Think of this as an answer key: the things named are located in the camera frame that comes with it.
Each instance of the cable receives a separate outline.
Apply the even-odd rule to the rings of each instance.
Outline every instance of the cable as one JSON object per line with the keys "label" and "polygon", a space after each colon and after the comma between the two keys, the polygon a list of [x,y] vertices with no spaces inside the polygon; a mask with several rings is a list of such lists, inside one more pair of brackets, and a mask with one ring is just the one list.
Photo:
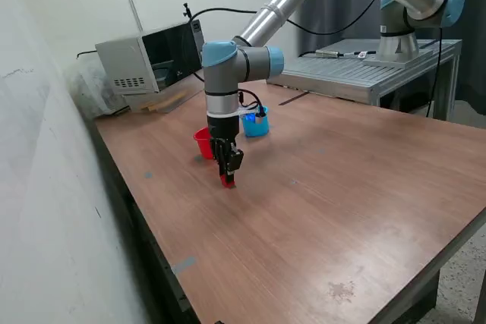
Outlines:
{"label": "cable", "polygon": [[201,76],[199,76],[197,73],[194,72],[193,75],[197,77],[200,81],[204,82],[204,79]]}
{"label": "cable", "polygon": [[263,115],[265,116],[265,109],[264,109],[264,105],[261,103],[260,99],[258,98],[257,94],[255,94],[254,92],[250,91],[250,90],[246,90],[246,89],[238,89],[238,91],[240,93],[247,93],[247,94],[250,94],[251,96],[253,96],[255,98],[255,100],[257,101],[258,103],[258,106],[260,106],[260,115]]}
{"label": "cable", "polygon": [[348,24],[347,26],[341,28],[340,30],[336,30],[334,32],[328,32],[328,33],[320,33],[320,32],[314,32],[312,30],[308,30],[307,28],[304,28],[303,26],[300,26],[298,25],[297,23],[295,22],[292,22],[291,20],[287,20],[290,24],[293,24],[294,26],[296,26],[297,28],[307,32],[307,33],[310,33],[310,34],[314,34],[315,36],[332,36],[333,34],[337,34],[337,33],[341,33],[342,31],[344,30],[347,30],[348,28],[352,27],[358,20],[362,19],[363,16],[366,14],[366,12],[371,8],[371,6],[373,5],[373,3],[375,2],[376,0],[372,0],[371,3],[363,10],[363,12],[358,15],[358,17],[356,19],[353,20],[353,22],[351,22],[350,24]]}
{"label": "cable", "polygon": [[[325,54],[322,54],[323,56],[319,56],[320,58],[342,58],[342,57],[346,57],[346,56],[358,56],[360,53],[362,53],[363,51],[354,51],[354,52],[347,52],[347,53],[341,53],[341,52],[338,52],[336,54],[336,57],[333,57],[332,55],[328,55],[326,57]],[[310,55],[311,53],[316,53],[315,51],[308,51],[308,52],[304,52],[302,53],[301,55],[299,55],[298,57],[303,57],[305,55]],[[367,55],[376,55],[377,52],[376,51],[366,51]]]}
{"label": "cable", "polygon": [[[375,1],[376,0],[372,0],[371,3],[363,10],[363,12],[361,12],[360,15],[358,15],[358,17],[353,20],[353,22],[351,22],[347,26],[341,28],[340,30],[336,30],[334,32],[324,32],[324,33],[314,32],[313,30],[308,30],[307,28],[301,26],[300,24],[297,24],[296,22],[294,22],[290,19],[288,19],[287,22],[289,22],[291,25],[297,27],[300,30],[303,30],[303,31],[310,33],[310,34],[314,34],[315,36],[332,36],[333,34],[341,33],[342,31],[347,30],[348,28],[352,27],[356,22],[358,22],[361,18],[363,18],[363,16],[371,8],[371,6],[373,5],[373,3]],[[246,11],[246,10],[243,10],[243,9],[234,9],[234,8],[208,8],[208,9],[203,9],[202,11],[199,11],[196,14],[194,14],[189,19],[188,24],[191,24],[192,21],[194,19],[196,19],[197,17],[199,17],[200,15],[202,15],[204,13],[209,13],[210,11],[228,11],[228,12],[231,12],[231,13],[240,13],[240,14],[256,14],[257,13],[256,11]],[[313,53],[313,52],[306,52],[305,54],[302,54],[299,57],[302,57],[303,55],[308,55],[310,53]],[[196,76],[200,81],[204,82],[204,79],[202,77],[200,77],[199,75],[196,75],[194,73],[194,76]]]}
{"label": "cable", "polygon": [[437,58],[437,68],[435,69],[435,80],[434,80],[434,85],[432,86],[431,99],[428,102],[428,109],[427,109],[427,116],[426,116],[426,118],[428,118],[429,115],[430,115],[430,113],[431,113],[431,107],[432,107],[432,101],[434,100],[435,88],[437,86],[437,81],[439,80],[440,61],[442,59],[442,40],[443,40],[443,29],[440,28],[440,35],[439,35],[439,57]]}
{"label": "cable", "polygon": [[76,59],[79,58],[81,55],[87,55],[88,53],[97,53],[98,51],[85,51],[85,52],[79,52],[76,56]]}

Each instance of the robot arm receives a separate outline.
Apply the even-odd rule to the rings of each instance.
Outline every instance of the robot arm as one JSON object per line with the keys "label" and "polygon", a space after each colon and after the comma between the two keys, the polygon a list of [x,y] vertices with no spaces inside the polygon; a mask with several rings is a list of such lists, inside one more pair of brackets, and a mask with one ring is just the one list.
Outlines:
{"label": "robot arm", "polygon": [[[213,155],[225,185],[234,183],[243,152],[236,148],[239,133],[238,83],[274,77],[283,71],[283,54],[264,47],[304,0],[271,0],[229,42],[209,42],[203,47],[207,121]],[[382,0],[382,39],[412,33],[417,27],[448,27],[459,19],[464,0]],[[390,47],[378,54],[387,56]]]}

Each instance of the table surface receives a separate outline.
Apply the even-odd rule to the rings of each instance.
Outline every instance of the table surface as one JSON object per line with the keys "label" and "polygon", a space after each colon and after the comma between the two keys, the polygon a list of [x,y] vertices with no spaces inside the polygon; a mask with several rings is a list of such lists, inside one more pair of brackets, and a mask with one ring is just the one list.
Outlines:
{"label": "table surface", "polygon": [[[432,64],[437,64],[439,43],[430,45],[431,42],[433,42],[432,39],[420,39],[418,41],[420,47],[429,45],[424,50],[433,51],[433,55],[421,63],[423,68],[427,68],[428,61]],[[454,48],[461,45],[462,41],[458,39],[445,39],[443,41],[441,63],[448,61],[456,53]],[[379,39],[344,39],[327,46],[325,49],[347,53],[359,50],[377,51],[379,46]],[[316,80],[332,81],[352,87],[371,89],[397,77],[405,77],[404,75],[407,74],[407,71],[409,69],[369,66],[363,60],[357,58],[316,58],[313,55],[306,55],[288,62],[284,74],[311,77]]]}
{"label": "table surface", "polygon": [[370,322],[486,207],[486,131],[265,83],[222,187],[204,94],[97,125],[203,324]]}

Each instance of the table leg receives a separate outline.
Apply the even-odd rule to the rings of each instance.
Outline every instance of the table leg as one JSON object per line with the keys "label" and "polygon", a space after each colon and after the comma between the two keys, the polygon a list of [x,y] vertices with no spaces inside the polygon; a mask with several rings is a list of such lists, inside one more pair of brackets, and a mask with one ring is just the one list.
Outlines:
{"label": "table leg", "polygon": [[393,324],[412,324],[419,322],[437,304],[437,292],[439,290],[440,272],[417,294],[409,304],[409,309],[404,312]]}
{"label": "table leg", "polygon": [[484,274],[481,294],[479,295],[478,309],[473,324],[486,324],[486,273]]}
{"label": "table leg", "polygon": [[434,96],[434,119],[450,121],[453,117],[459,61],[460,55],[455,55],[451,61],[440,66]]}

